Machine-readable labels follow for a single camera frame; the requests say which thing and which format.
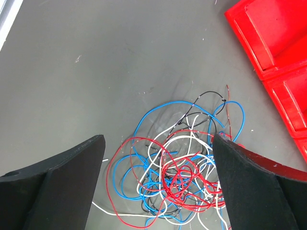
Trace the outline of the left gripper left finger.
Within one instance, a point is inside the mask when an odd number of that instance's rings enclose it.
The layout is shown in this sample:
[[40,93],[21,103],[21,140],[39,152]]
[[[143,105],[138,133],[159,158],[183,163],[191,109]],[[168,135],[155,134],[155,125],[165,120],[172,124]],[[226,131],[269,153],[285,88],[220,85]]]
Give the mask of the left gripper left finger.
[[0,178],[2,230],[83,230],[106,142],[81,144]]

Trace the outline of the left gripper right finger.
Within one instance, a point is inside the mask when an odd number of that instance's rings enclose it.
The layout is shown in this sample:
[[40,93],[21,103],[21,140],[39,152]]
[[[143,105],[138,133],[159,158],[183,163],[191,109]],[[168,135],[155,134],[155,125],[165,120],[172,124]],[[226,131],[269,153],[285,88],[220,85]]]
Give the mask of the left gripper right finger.
[[213,155],[234,230],[305,230],[307,174],[249,151],[219,134]]

